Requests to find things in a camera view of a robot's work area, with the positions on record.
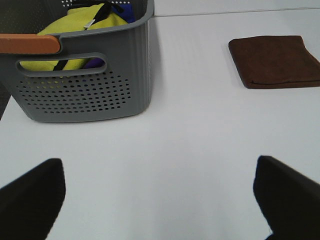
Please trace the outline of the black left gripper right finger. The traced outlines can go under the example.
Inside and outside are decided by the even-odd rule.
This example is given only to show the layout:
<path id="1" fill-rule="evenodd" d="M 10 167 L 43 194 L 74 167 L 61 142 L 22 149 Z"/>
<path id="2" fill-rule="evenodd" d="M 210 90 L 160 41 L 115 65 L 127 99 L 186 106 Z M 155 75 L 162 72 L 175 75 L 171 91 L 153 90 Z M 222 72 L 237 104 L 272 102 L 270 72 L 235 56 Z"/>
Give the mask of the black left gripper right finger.
<path id="1" fill-rule="evenodd" d="M 269 240 L 320 238 L 320 185 L 278 159 L 257 160 L 253 194 L 272 233 Z"/>

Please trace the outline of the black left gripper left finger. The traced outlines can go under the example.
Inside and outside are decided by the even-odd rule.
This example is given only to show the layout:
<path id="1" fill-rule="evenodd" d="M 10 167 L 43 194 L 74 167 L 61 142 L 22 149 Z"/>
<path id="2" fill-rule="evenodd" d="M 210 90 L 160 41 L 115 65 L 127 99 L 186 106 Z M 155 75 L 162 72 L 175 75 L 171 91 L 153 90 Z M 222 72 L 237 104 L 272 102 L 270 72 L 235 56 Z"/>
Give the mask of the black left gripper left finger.
<path id="1" fill-rule="evenodd" d="M 63 162 L 45 160 L 0 189 L 0 238 L 45 240 L 66 196 Z"/>

